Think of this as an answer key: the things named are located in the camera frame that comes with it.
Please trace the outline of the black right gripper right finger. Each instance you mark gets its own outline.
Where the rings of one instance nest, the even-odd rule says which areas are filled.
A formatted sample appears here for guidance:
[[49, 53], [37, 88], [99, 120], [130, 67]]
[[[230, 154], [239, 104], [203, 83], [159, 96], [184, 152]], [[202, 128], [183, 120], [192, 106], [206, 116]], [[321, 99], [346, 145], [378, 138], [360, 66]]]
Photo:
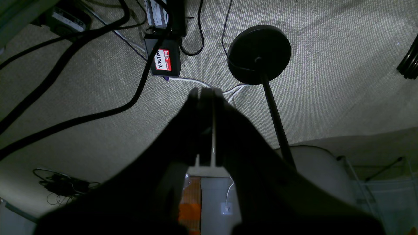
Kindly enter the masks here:
[[383, 235], [379, 220], [315, 186], [213, 89], [216, 164], [235, 183], [242, 221], [233, 235]]

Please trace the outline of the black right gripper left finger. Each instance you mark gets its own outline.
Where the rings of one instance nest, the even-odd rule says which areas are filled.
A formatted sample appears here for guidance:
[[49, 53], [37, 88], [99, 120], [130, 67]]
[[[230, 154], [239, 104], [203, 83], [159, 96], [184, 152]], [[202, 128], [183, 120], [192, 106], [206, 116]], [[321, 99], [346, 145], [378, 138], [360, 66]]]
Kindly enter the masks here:
[[197, 157], [198, 89], [129, 166], [76, 201], [38, 221], [36, 235], [187, 235], [179, 224], [184, 177]]

